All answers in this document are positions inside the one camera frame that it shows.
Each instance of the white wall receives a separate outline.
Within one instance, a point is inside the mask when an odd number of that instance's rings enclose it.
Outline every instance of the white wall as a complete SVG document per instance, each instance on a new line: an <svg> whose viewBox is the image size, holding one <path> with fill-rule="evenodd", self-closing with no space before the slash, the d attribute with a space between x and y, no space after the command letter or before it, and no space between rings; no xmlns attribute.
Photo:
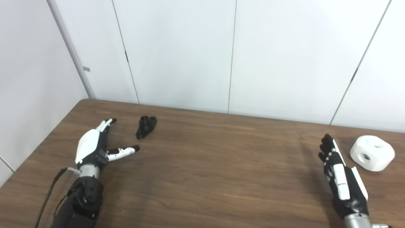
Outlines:
<svg viewBox="0 0 405 228"><path fill-rule="evenodd" d="M405 132L404 12L392 0L333 125Z"/></svg>
<svg viewBox="0 0 405 228"><path fill-rule="evenodd" d="M228 111L235 0L114 4L141 104Z"/></svg>
<svg viewBox="0 0 405 228"><path fill-rule="evenodd" d="M0 157L16 170L86 91L46 1L0 1ZM0 161L0 186L11 175Z"/></svg>
<svg viewBox="0 0 405 228"><path fill-rule="evenodd" d="M138 103L111 0L49 0L92 98Z"/></svg>
<svg viewBox="0 0 405 228"><path fill-rule="evenodd" d="M329 124L388 0L238 0L229 113Z"/></svg>
<svg viewBox="0 0 405 228"><path fill-rule="evenodd" d="M60 13L78 58L91 69L85 80L91 81L96 98L323 124L331 122L388 4L388 0L49 1ZM396 86L403 83L397 77L403 71L396 61L402 61L403 51L398 50L401 44L385 48L383 44L392 43L389 37L397 34L385 36L379 45L374 44L378 39L371 45L333 124L402 129L393 126L402 123L403 106L385 100L402 101L391 92L401 93ZM376 74L369 77L372 73L366 71L393 76L371 80ZM384 89L373 88L379 84ZM376 92L385 95L374 97ZM362 118L371 108L353 109L364 97L370 98L365 104L383 97L381 107L388 106L390 114L373 112Z"/></svg>

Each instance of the cable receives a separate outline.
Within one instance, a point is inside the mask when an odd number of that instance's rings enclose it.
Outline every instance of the cable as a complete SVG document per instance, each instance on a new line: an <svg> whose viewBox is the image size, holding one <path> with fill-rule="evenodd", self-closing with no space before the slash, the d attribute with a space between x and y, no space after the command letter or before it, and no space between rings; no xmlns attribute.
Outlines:
<svg viewBox="0 0 405 228"><path fill-rule="evenodd" d="M41 219L42 212L44 212L45 205L46 205L47 202L48 202L48 199L49 199L49 196L51 195L51 192L52 192L52 190L53 190L53 187L55 186L55 183L58 181L58 179L62 176L62 174L63 174L66 170L67 170L67 168L61 169L61 170L59 171L59 173L58 173L58 174L55 176L55 178L53 179L53 182L52 182L51 186L49 187L49 191L48 191L48 193L47 193L47 196L45 197L44 203L42 204L42 207L41 207L41 209L39 210L39 214L38 214L38 217L36 218L36 222L35 222L34 228L38 228L39 220Z"/></svg>
<svg viewBox="0 0 405 228"><path fill-rule="evenodd" d="M68 196L68 195L65 195L65 196L59 201L58 205L57 205L56 208L55 208L55 212L53 213L53 218L56 217L56 212L58 212L58 209L59 209L60 204L63 202L63 200L64 200L67 196Z"/></svg>

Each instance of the wood grain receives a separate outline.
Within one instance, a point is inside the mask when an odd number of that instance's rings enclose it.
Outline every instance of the wood grain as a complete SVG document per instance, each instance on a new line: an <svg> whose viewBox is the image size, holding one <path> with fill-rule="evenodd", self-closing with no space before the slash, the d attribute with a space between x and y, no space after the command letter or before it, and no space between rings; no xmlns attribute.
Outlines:
<svg viewBox="0 0 405 228"><path fill-rule="evenodd" d="M142 115L157 116L158 124L137 140ZM86 99L0 188L0 227L34 224L56 173L75 165L80 137L107 118L118 119L109 147L141 150L102 171L97 228L343 228L317 157L326 133L350 167L348 152L359 136L376 135L393 146L396 157L384 171L358 168L372 222L405 224L405 134ZM56 184L41 227L50 226L75 178L65 174Z"/></svg>

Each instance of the black robotic forearm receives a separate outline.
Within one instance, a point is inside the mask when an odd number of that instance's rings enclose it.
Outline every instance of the black robotic forearm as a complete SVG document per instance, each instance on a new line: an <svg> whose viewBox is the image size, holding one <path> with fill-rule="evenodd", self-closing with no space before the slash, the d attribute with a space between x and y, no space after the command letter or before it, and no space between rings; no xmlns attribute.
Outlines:
<svg viewBox="0 0 405 228"><path fill-rule="evenodd" d="M97 178L79 177L70 187L51 228L93 228L100 212L103 189Z"/></svg>

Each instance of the prosthetic hand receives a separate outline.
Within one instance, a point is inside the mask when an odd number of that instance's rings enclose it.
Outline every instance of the prosthetic hand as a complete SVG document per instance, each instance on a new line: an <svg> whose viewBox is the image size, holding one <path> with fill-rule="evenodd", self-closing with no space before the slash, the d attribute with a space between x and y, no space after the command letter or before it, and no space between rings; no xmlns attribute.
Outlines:
<svg viewBox="0 0 405 228"><path fill-rule="evenodd" d="M388 228L385 224L371 224L367 208L368 193L356 167L346 166L335 140L326 134L320 145L319 158L329 181L332 205L347 228Z"/></svg>
<svg viewBox="0 0 405 228"><path fill-rule="evenodd" d="M108 161L133 154L139 146L107 150L110 125L117 119L101 122L79 140L76 160L78 170L67 168L79 175L66 194L66 200L54 217L51 228L92 228L96 224L102 204L104 186L98 180L100 170Z"/></svg>

